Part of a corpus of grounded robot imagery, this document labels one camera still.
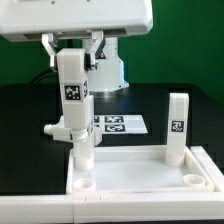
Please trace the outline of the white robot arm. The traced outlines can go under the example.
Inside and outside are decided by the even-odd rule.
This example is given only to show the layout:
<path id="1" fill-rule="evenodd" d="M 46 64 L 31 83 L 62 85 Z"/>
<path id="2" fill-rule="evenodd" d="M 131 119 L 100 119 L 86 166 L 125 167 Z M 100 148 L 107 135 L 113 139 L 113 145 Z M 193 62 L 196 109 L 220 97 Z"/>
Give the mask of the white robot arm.
<path id="1" fill-rule="evenodd" d="M 92 92 L 128 86 L 118 39 L 147 34 L 152 27 L 151 0 L 0 0 L 0 35 L 12 42 L 40 40 L 52 69 L 57 41 L 81 39 L 94 60 Z"/>

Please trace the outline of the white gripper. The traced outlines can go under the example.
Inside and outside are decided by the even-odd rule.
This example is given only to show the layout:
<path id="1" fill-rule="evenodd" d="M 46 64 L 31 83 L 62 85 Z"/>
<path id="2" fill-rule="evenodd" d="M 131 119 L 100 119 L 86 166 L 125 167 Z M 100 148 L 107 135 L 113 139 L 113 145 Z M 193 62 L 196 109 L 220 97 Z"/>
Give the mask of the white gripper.
<path id="1" fill-rule="evenodd" d="M 10 41 L 38 40 L 57 71 L 58 35 L 84 38 L 92 47 L 85 53 L 85 69 L 96 70 L 106 36 L 147 34 L 153 27 L 151 0 L 0 0 L 0 35 Z"/>

